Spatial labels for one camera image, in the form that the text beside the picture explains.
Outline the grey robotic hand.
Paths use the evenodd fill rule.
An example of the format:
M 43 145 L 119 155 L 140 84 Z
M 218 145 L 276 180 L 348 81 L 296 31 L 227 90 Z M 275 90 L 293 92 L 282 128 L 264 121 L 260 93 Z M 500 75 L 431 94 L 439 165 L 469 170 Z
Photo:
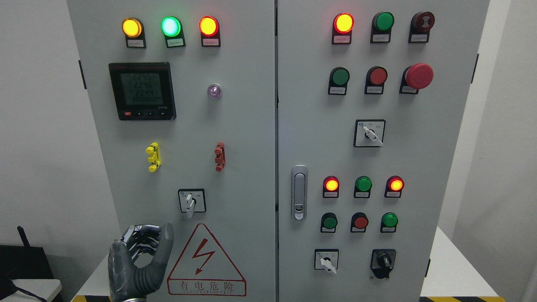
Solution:
M 109 286 L 113 302 L 145 302 L 162 284 L 173 247 L 171 223 L 131 225 L 109 251 Z

